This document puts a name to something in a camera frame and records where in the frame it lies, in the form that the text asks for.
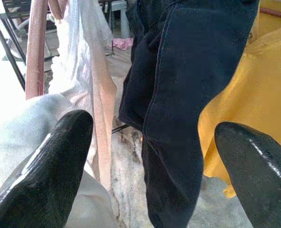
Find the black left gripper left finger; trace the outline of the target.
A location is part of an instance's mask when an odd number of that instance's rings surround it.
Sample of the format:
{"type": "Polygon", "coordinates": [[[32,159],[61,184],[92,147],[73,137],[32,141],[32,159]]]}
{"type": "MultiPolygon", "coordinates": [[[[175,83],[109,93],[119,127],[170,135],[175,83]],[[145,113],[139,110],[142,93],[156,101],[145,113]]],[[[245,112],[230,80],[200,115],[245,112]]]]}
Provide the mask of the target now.
{"type": "Polygon", "coordinates": [[[62,228],[83,175],[93,118],[66,113],[0,188],[0,228],[62,228]]]}

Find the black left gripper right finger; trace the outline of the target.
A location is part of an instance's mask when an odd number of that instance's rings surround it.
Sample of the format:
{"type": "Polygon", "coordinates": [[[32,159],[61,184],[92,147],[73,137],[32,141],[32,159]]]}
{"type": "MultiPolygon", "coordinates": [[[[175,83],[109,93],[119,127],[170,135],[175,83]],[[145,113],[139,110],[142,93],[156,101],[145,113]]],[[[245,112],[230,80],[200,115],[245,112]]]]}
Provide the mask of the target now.
{"type": "Polygon", "coordinates": [[[281,228],[281,145],[244,124],[222,122],[214,139],[231,184],[255,228],[281,228]]]}

